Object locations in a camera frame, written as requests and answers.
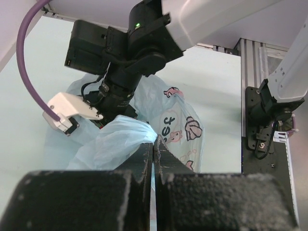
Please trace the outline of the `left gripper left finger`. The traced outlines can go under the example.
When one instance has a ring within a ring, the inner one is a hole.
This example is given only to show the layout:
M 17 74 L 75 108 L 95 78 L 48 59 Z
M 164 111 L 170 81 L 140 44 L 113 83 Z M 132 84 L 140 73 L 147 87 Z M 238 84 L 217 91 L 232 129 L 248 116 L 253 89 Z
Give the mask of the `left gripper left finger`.
M 3 231 L 147 231 L 153 145 L 111 171 L 42 170 L 17 184 Z

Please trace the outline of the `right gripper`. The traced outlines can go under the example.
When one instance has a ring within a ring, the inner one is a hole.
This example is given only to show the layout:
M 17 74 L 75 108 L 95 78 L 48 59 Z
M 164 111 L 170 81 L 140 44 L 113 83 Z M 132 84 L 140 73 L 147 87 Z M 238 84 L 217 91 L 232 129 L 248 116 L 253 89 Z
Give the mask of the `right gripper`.
M 129 103 L 141 77 L 140 73 L 131 74 L 125 67 L 110 63 L 95 81 L 82 85 L 80 93 L 83 101 L 103 116 L 100 120 L 92 120 L 92 123 L 102 129 L 118 115 L 136 118 L 136 111 Z

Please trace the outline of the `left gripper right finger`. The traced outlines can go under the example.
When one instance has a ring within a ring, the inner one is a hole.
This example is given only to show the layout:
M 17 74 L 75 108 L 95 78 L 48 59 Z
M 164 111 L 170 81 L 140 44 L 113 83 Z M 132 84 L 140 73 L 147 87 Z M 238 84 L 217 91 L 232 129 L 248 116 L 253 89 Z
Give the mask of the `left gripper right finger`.
M 204 174 L 154 143 L 159 231 L 296 231 L 279 182 L 269 174 Z

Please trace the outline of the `light blue plastic bag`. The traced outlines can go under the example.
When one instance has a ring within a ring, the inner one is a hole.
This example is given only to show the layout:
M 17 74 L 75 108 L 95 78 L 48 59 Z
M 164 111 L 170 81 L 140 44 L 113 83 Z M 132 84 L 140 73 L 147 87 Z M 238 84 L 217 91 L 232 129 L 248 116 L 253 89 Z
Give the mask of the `light blue plastic bag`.
M 111 171 L 132 156 L 143 143 L 158 136 L 192 171 L 200 168 L 204 127 L 185 102 L 182 92 L 157 76 L 141 80 L 133 98 L 137 119 L 117 116 L 102 129 L 79 117 L 81 125 L 70 137 L 48 130 L 45 141 L 47 167 L 68 170 Z

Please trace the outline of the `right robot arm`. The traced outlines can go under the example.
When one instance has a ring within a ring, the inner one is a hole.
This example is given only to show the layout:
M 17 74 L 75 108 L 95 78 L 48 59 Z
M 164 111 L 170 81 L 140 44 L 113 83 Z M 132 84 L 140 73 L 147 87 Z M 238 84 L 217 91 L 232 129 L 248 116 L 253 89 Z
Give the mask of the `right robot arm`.
M 124 114 L 141 78 L 217 30 L 274 4 L 272 0 L 143 0 L 129 13 L 128 30 L 74 22 L 65 66 L 104 77 L 88 98 L 110 122 Z M 279 67 L 259 87 L 259 100 L 247 109 L 259 127 L 286 120 L 308 91 L 308 28 L 303 25 Z

